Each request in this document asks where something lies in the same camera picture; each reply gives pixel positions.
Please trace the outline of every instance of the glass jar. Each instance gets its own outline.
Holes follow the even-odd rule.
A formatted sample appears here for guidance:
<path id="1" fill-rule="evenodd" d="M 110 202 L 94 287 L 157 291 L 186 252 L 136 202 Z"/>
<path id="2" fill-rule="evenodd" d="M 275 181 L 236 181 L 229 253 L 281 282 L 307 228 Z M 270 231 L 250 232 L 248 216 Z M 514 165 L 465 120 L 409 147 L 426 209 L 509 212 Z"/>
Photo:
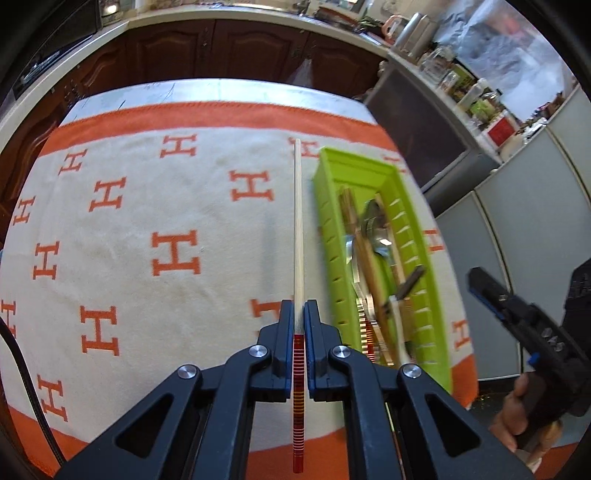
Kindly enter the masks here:
<path id="1" fill-rule="evenodd" d="M 438 85 L 449 71 L 455 57 L 456 54 L 450 47 L 439 46 L 421 63 L 419 68 L 429 81 Z"/>

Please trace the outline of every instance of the finger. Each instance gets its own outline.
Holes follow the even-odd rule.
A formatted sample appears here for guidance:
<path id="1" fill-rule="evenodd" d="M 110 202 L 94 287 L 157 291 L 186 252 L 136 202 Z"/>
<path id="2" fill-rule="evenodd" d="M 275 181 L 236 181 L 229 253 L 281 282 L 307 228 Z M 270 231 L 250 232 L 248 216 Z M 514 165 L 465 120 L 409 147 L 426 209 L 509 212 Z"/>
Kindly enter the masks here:
<path id="1" fill-rule="evenodd" d="M 527 384 L 529 383 L 529 377 L 527 374 L 521 374 L 515 380 L 515 385 L 513 386 L 513 395 L 517 398 L 523 397 L 525 392 L 527 392 Z"/>
<path id="2" fill-rule="evenodd" d="M 513 435 L 520 435 L 527 428 L 525 408 L 514 392 L 505 397 L 503 409 L 501 410 L 501 420 Z"/>
<path id="3" fill-rule="evenodd" d="M 515 452 L 517 448 L 517 442 L 515 437 L 507 430 L 501 420 L 501 414 L 498 414 L 493 420 L 492 425 L 489 427 L 489 431 L 497 437 L 503 445 L 505 445 L 511 452 Z"/>
<path id="4" fill-rule="evenodd" d="M 527 459 L 527 464 L 536 463 L 554 446 L 562 435 L 562 424 L 559 421 L 554 421 L 550 425 L 546 425 L 540 430 L 540 442 L 531 452 Z"/>

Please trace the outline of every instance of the kettle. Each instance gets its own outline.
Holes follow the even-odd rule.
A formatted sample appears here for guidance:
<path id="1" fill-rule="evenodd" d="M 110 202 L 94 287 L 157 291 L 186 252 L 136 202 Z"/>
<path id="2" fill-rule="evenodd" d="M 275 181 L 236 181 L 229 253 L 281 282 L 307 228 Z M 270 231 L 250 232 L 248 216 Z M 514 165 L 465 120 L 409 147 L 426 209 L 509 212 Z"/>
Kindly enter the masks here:
<path id="1" fill-rule="evenodd" d="M 415 13 L 394 42 L 392 49 L 416 62 L 427 51 L 438 27 L 439 23 L 428 15 Z"/>
<path id="2" fill-rule="evenodd" d="M 388 18 L 382 26 L 382 34 L 384 40 L 390 45 L 393 44 L 400 36 L 404 27 L 408 24 L 408 18 L 402 15 L 392 15 Z"/>

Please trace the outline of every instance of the metal screw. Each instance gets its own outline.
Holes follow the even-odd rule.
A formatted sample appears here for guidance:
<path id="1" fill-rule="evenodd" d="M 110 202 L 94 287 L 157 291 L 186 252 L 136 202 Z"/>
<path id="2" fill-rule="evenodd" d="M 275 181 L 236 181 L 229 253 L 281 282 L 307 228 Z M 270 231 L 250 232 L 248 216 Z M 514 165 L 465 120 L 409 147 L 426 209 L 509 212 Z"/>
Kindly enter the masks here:
<path id="1" fill-rule="evenodd" d="M 267 350 L 267 347 L 265 345 L 252 345 L 252 347 L 250 347 L 248 350 L 248 354 L 250 356 L 260 358 L 262 356 L 265 356 L 268 353 L 268 351 L 269 350 Z"/>
<path id="2" fill-rule="evenodd" d="M 417 378 L 421 376 L 421 367 L 415 364 L 406 364 L 402 366 L 402 373 L 410 378 Z"/>
<path id="3" fill-rule="evenodd" d="M 348 346 L 345 345 L 337 345 L 333 348 L 333 355 L 339 358 L 347 358 L 351 354 L 351 350 L 349 350 Z"/>
<path id="4" fill-rule="evenodd" d="M 180 378 L 187 380 L 197 375 L 197 367 L 195 365 L 183 365 L 178 368 L 177 373 Z"/>

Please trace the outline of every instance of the wooden utensil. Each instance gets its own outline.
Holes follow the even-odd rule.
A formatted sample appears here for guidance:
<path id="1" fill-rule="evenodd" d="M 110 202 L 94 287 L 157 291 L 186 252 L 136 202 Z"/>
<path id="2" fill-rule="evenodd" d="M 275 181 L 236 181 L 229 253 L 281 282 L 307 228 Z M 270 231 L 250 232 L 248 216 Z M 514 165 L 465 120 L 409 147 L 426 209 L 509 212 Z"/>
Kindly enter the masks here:
<path id="1" fill-rule="evenodd" d="M 371 249 L 367 240 L 361 234 L 361 229 L 359 228 L 359 219 L 357 210 L 355 209 L 353 191 L 351 191 L 349 188 L 343 189 L 339 196 L 339 202 L 341 211 L 343 213 L 345 231 L 354 237 L 355 241 L 353 242 L 353 248 L 355 249 L 355 255 L 359 261 L 359 265 L 361 266 L 361 272 L 363 273 L 369 294 L 374 300 L 375 320 L 377 321 L 377 325 L 372 324 L 372 327 L 374 328 L 374 334 L 378 340 L 378 343 L 380 342 L 380 338 L 383 338 L 386 351 L 382 352 L 382 354 L 384 355 L 386 363 L 388 365 L 393 365 L 394 362 L 392 360 L 392 354 L 394 354 L 396 358 L 398 355 L 395 354 L 396 348 L 389 334 L 388 316 L 386 315 L 386 311 L 384 309 L 385 299 L 383 298 L 383 295 L 381 294 L 381 291 L 378 287 L 378 283 L 374 275 L 374 269 L 372 268 Z"/>

